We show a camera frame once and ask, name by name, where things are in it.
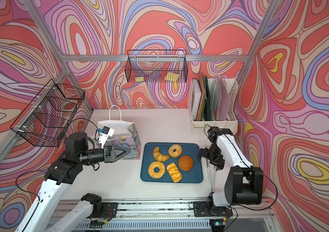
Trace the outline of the floral paper gift bag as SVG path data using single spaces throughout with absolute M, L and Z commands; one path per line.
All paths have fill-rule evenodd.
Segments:
M 114 134 L 106 141 L 106 146 L 122 146 L 131 149 L 131 153 L 124 157 L 124 160 L 139 160 L 141 153 L 141 142 L 138 131 L 133 122 L 122 119 L 121 109 L 117 105 L 109 108 L 108 120 L 98 122 L 98 128 L 104 126 L 114 129 Z

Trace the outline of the round brown bun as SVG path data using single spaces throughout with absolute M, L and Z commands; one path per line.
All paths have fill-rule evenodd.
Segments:
M 179 168 L 183 171 L 189 171 L 193 167 L 193 159 L 190 156 L 181 156 L 179 159 Z

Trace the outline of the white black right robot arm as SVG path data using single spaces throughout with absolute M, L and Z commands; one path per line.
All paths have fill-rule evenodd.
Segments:
M 221 175 L 223 188 L 208 196 L 210 207 L 259 205 L 262 201 L 264 174 L 253 166 L 238 148 L 230 129 L 211 126 L 207 133 L 209 148 L 200 149 L 197 159 L 206 159 Z

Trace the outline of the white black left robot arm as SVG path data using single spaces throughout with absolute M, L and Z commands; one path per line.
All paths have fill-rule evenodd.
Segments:
M 93 140 L 85 132 L 76 132 L 64 140 L 65 150 L 46 170 L 41 188 L 29 211 L 16 231 L 18 232 L 71 232 L 83 220 L 90 218 L 94 226 L 107 224 L 115 218 L 117 203 L 104 203 L 101 196 L 87 193 L 77 206 L 50 228 L 47 227 L 52 214 L 66 191 L 75 181 L 84 166 L 95 171 L 100 163 L 113 163 L 130 154 L 130 148 L 105 146 L 89 149 Z

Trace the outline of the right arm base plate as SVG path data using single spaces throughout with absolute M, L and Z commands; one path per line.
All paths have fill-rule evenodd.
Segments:
M 205 201 L 192 202 L 191 209 L 194 212 L 195 217 L 226 217 L 230 218 L 234 214 L 231 207 L 224 206 L 212 206 Z

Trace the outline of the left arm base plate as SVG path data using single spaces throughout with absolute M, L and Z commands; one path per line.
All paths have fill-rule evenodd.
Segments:
M 89 215 L 90 218 L 115 218 L 118 203 L 116 202 L 103 202 L 101 196 L 87 193 L 81 198 L 81 201 L 89 202 L 92 206 L 92 213 Z

